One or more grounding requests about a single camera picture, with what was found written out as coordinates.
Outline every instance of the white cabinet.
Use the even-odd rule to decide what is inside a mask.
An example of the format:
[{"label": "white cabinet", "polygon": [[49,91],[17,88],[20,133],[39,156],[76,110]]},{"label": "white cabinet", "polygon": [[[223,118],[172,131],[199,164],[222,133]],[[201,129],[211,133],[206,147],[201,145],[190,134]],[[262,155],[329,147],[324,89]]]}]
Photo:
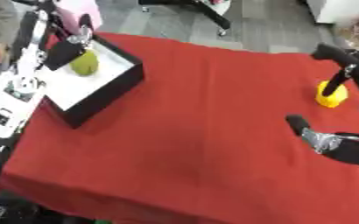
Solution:
[{"label": "white cabinet", "polygon": [[333,24],[359,18],[359,0],[307,0],[317,23]]}]

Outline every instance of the wheel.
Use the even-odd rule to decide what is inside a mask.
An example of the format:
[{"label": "wheel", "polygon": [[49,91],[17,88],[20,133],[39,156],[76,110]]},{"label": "wheel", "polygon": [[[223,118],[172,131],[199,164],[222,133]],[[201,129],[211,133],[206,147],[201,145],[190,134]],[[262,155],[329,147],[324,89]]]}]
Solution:
[{"label": "wheel", "polygon": [[219,37],[224,37],[224,36],[226,36],[226,34],[227,34],[226,30],[219,29],[219,31],[218,31],[218,36]]},{"label": "wheel", "polygon": [[141,11],[142,11],[142,12],[149,12],[150,9],[149,9],[148,7],[143,6],[143,7],[141,8]]}]

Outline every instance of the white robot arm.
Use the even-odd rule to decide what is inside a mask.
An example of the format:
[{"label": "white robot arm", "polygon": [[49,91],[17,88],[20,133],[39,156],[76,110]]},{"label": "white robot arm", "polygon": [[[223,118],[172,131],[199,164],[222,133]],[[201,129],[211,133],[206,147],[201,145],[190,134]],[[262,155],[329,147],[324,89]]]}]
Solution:
[{"label": "white robot arm", "polygon": [[[82,55],[93,38],[89,15],[80,20],[80,34],[72,35],[61,25],[53,0],[37,2],[28,11],[19,34],[28,36],[13,46],[15,59],[0,74],[0,171],[20,138],[25,125],[45,96],[46,84],[39,79],[42,66],[56,70]],[[46,50],[49,35],[59,42]]]}]

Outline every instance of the gray floor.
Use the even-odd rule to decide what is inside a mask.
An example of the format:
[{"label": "gray floor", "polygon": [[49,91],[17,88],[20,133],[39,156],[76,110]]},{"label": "gray floor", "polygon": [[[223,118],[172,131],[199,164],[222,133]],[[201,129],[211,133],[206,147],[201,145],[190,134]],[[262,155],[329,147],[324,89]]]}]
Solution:
[{"label": "gray floor", "polygon": [[192,7],[151,6],[142,12],[137,0],[96,0],[105,25],[101,31],[255,52],[309,53],[319,42],[333,44],[326,26],[315,25],[296,0],[232,0],[225,17],[232,29],[218,37],[217,26]]}]

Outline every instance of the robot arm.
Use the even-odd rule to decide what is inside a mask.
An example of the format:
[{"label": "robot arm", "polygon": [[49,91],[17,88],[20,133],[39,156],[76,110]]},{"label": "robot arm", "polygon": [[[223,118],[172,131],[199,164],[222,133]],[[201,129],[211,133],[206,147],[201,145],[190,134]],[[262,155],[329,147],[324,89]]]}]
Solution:
[{"label": "robot arm", "polygon": [[[341,84],[350,79],[359,87],[359,52],[343,51],[334,46],[320,44],[312,57],[316,60],[333,60],[341,67],[341,71],[324,89],[324,96],[330,96]],[[316,153],[344,163],[359,165],[359,134],[320,133],[312,130],[300,115],[288,115],[286,121],[294,134],[307,142]]]},{"label": "robot arm", "polygon": [[[45,96],[46,84],[39,79],[40,68],[55,70],[66,65],[85,52],[93,37],[88,15],[81,19],[80,35],[71,35],[54,10],[53,0],[45,0],[25,14],[19,32],[23,37],[13,46],[11,67],[0,74],[0,171]],[[60,41],[46,50],[52,33],[60,33]]]}]

